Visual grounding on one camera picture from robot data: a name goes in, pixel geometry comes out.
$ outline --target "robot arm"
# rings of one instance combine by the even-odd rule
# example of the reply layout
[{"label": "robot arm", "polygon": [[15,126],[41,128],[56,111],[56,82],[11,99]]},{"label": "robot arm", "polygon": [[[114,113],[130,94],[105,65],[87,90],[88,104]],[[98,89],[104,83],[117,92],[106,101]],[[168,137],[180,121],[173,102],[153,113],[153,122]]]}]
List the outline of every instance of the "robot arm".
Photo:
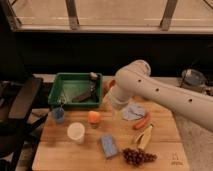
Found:
[{"label": "robot arm", "polygon": [[143,60],[118,70],[116,85],[108,93],[112,106],[121,109],[133,95],[139,95],[213,131],[212,97],[156,81],[149,77],[150,73],[148,63]]}]

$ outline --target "chair armrest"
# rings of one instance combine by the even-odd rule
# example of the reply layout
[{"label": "chair armrest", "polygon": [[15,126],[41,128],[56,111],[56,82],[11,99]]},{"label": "chair armrest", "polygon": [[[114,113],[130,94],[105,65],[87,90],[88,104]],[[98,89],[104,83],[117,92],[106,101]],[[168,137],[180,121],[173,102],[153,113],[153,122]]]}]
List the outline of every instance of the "chair armrest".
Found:
[{"label": "chair armrest", "polygon": [[42,82],[41,78],[29,78],[27,80],[12,104],[8,115],[9,119],[28,119]]}]

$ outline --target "floor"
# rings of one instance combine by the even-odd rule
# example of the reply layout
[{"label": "floor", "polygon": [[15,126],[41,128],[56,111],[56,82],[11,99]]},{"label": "floor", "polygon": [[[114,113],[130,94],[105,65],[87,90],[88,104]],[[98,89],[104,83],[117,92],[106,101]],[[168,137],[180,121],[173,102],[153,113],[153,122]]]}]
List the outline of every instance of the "floor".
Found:
[{"label": "floor", "polygon": [[[52,81],[54,77],[45,76],[46,81]],[[178,81],[174,78],[156,78],[159,81],[166,81],[168,84],[176,85]],[[188,158],[191,171],[212,171],[213,170],[213,134],[199,125],[189,121],[179,114],[174,114],[180,136],[182,138],[183,146],[186,156]],[[39,136],[42,128],[37,130]],[[18,164],[17,171],[27,171],[26,166],[31,163],[32,155],[35,150],[26,145],[24,148],[21,160]]]}]

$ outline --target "paper cup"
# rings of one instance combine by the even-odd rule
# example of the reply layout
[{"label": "paper cup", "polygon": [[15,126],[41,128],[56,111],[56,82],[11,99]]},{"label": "paper cup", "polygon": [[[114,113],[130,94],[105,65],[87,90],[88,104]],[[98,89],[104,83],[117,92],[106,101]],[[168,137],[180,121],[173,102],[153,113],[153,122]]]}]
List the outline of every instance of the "paper cup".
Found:
[{"label": "paper cup", "polygon": [[68,137],[75,141],[77,144],[82,144],[84,142],[85,127],[80,122],[74,122],[69,125],[67,129]]}]

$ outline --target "green plastic bin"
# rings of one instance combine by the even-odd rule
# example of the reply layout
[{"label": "green plastic bin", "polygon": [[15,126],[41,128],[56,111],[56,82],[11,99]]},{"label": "green plastic bin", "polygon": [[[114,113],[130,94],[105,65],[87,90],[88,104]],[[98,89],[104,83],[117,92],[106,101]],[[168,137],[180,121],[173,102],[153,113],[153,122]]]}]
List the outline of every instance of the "green plastic bin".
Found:
[{"label": "green plastic bin", "polygon": [[90,73],[58,73],[55,77],[48,103],[52,107],[60,106],[65,99],[64,107],[98,107],[102,102],[102,74],[98,75],[96,95],[97,101],[89,98],[83,102],[72,102],[72,99],[90,88]]}]

